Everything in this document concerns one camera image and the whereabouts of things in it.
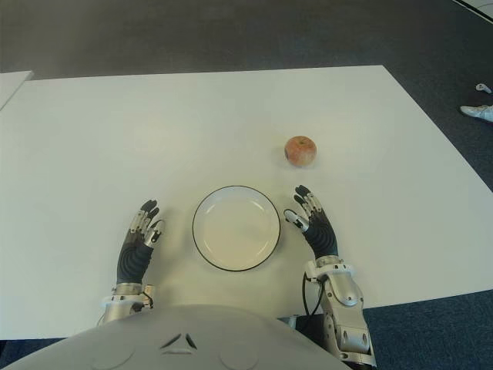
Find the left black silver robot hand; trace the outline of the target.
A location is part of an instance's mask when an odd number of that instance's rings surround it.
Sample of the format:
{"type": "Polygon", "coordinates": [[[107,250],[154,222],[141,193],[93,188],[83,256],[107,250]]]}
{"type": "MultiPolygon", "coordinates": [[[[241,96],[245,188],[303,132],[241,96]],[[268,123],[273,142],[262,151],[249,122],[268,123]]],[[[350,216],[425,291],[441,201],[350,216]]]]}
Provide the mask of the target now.
{"type": "Polygon", "coordinates": [[[147,200],[137,211],[126,233],[116,267],[117,284],[141,284],[165,222],[153,220],[159,213],[156,200],[147,200]]]}

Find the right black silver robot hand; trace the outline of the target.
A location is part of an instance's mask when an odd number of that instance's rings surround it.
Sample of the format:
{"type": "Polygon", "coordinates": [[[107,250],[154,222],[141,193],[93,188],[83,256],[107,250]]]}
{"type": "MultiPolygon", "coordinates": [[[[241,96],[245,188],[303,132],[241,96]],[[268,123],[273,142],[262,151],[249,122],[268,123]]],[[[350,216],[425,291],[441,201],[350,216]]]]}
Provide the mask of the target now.
{"type": "Polygon", "coordinates": [[[334,229],[317,197],[307,187],[295,188],[294,200],[301,205],[305,217],[291,209],[283,212],[287,222],[294,225],[304,236],[316,259],[338,256],[337,238],[334,229]]]}

